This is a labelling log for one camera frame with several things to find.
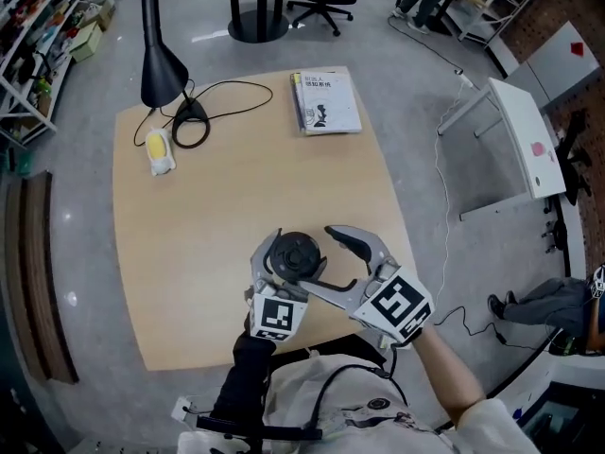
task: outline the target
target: white table leg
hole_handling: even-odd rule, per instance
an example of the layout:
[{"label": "white table leg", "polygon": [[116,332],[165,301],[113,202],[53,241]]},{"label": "white table leg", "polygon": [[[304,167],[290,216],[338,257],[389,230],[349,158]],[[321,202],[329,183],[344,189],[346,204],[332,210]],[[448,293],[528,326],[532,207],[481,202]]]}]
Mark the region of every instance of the white table leg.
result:
[{"label": "white table leg", "polygon": [[456,121],[461,119],[465,114],[471,111],[483,98],[490,92],[490,85],[485,86],[481,91],[479,91],[476,95],[474,95],[469,102],[467,102],[464,106],[462,106],[459,110],[457,110],[454,115],[449,118],[445,123],[437,128],[437,133],[441,136],[450,126],[452,126]]},{"label": "white table leg", "polygon": [[500,114],[498,117],[495,118],[494,121],[492,121],[490,124],[488,124],[487,126],[483,126],[481,128],[479,128],[477,131],[475,131],[475,138],[478,138],[479,136],[481,136],[481,134],[483,134],[486,131],[491,130],[495,125],[497,125],[500,121],[502,121],[502,114]]},{"label": "white table leg", "polygon": [[476,208],[475,210],[470,210],[469,212],[465,212],[464,214],[460,214],[460,220],[469,220],[478,215],[484,214],[499,214],[503,210],[507,208],[514,207],[516,205],[521,205],[522,203],[527,203],[531,201],[531,194],[529,192],[522,193],[521,195],[517,195],[516,197],[510,197],[509,199],[504,199],[502,201],[497,201],[496,203],[492,203],[491,205],[486,205],[484,207]]}]

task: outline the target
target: black desk lamp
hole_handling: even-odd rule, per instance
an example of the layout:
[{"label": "black desk lamp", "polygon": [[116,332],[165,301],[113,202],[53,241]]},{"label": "black desk lamp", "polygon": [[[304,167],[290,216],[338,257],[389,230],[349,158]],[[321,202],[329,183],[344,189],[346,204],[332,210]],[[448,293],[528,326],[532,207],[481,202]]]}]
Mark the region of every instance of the black desk lamp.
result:
[{"label": "black desk lamp", "polygon": [[[185,92],[189,72],[179,59],[165,46],[160,30],[158,0],[141,0],[143,30],[145,32],[145,61],[141,79],[141,100],[149,108],[161,108],[171,103],[179,94],[185,101],[179,106],[172,123],[172,141],[181,148],[201,145],[210,132],[208,115],[195,99]],[[201,121],[206,132],[197,143],[184,145],[179,142],[179,126],[186,121]]]}]

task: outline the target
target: black sleeve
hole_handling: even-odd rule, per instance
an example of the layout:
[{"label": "black sleeve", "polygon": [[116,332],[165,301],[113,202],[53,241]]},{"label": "black sleeve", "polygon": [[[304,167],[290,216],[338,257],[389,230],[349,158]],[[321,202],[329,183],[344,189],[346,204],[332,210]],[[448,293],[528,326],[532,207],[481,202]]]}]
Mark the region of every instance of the black sleeve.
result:
[{"label": "black sleeve", "polygon": [[234,366],[220,389],[210,414],[238,424],[263,424],[268,366],[276,345],[244,332],[233,347]]}]

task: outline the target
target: black shoe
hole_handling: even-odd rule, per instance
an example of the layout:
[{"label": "black shoe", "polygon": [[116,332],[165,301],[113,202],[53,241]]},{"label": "black shoe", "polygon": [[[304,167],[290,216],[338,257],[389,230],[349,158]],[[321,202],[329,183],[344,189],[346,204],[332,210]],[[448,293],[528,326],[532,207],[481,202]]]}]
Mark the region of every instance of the black shoe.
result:
[{"label": "black shoe", "polygon": [[507,292],[506,297],[504,298],[504,303],[506,305],[518,305],[517,298],[514,297],[514,292]]},{"label": "black shoe", "polygon": [[488,309],[500,320],[504,320],[504,306],[505,304],[495,294],[490,294],[488,297]]}]

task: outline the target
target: green box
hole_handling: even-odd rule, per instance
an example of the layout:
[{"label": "green box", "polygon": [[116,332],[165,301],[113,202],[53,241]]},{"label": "green box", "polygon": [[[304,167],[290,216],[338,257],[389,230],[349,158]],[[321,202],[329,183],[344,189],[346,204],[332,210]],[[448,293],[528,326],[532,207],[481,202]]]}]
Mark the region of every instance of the green box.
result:
[{"label": "green box", "polygon": [[97,22],[91,23],[83,28],[78,35],[74,37],[72,44],[69,47],[69,53],[74,57],[76,62],[84,61],[91,57],[98,47],[103,32]]}]

